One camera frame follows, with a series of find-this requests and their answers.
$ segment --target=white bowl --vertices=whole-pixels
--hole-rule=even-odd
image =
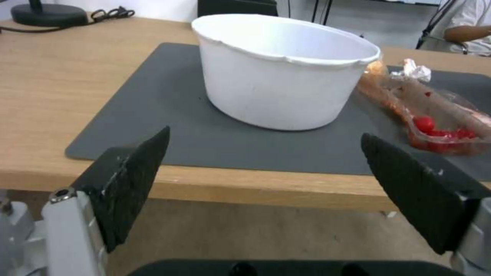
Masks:
[[[278,130],[332,122],[380,49],[354,34],[288,18],[224,14],[192,22],[210,101]]]

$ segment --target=gray mat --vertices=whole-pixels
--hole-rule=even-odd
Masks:
[[[491,79],[486,76],[434,71],[431,85],[463,94],[491,113]],[[397,122],[353,93],[339,117],[316,130],[282,132],[251,126],[209,102],[197,46],[161,44],[70,144],[66,155],[96,159],[108,147],[138,143],[169,125],[165,164],[363,175],[371,174],[360,149],[364,132],[417,151],[408,146]],[[447,158],[475,178],[491,181],[490,154]]]

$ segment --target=bowl rim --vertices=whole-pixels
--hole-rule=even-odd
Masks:
[[[248,20],[255,20],[255,19],[266,19],[266,20],[274,20],[278,22],[287,22],[289,24],[296,24],[296,25],[303,25],[307,26],[310,28],[318,28],[318,29],[323,29],[323,30],[329,30],[331,32],[343,35],[345,37],[351,38],[353,40],[356,40],[358,42],[361,42],[365,45],[368,45],[372,47],[375,50],[375,54],[369,57],[365,58],[358,58],[358,59],[321,59],[321,58],[309,58],[309,57],[300,57],[300,56],[289,56],[289,55],[274,55],[271,53],[268,53],[266,51],[253,51],[249,50],[243,47],[240,47],[234,43],[230,43],[227,41],[224,41],[223,39],[218,39],[218,38],[213,38],[210,35],[205,35],[199,30],[199,25],[202,22],[205,22],[207,20],[213,19],[215,20],[216,18],[246,18]],[[312,22],[307,22],[307,21],[302,21],[302,20],[297,20],[297,19],[291,19],[291,18],[283,18],[283,17],[275,17],[275,16],[267,16],[267,15],[259,15],[259,14],[216,14],[216,15],[207,15],[207,16],[202,16],[199,17],[191,22],[191,28],[193,31],[198,35],[199,38],[205,39],[209,42],[217,43],[217,44],[223,44],[226,45],[230,48],[233,48],[234,50],[237,50],[239,52],[252,55],[255,57],[259,57],[262,59],[268,59],[268,60],[274,60],[274,61],[285,61],[289,63],[294,63],[294,64],[300,64],[300,65],[321,65],[321,66],[336,66],[336,67],[349,67],[349,66],[357,66],[357,65],[367,65],[373,61],[376,61],[381,58],[382,52],[380,48],[371,43],[370,41],[361,38],[353,33],[343,31],[340,29],[324,26],[324,25],[319,25],[316,23]]]

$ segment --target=person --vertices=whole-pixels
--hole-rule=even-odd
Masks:
[[[491,56],[491,0],[466,0],[451,19],[443,38],[467,45],[469,54]],[[450,46],[452,52],[462,52]]]

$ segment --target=wooden table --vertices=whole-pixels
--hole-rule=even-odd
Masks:
[[[190,25],[125,19],[46,34],[0,34],[0,189],[53,191],[90,164],[65,147],[162,42],[196,44]],[[433,69],[491,76],[481,57],[383,48]],[[153,198],[395,210],[372,176],[164,166]]]

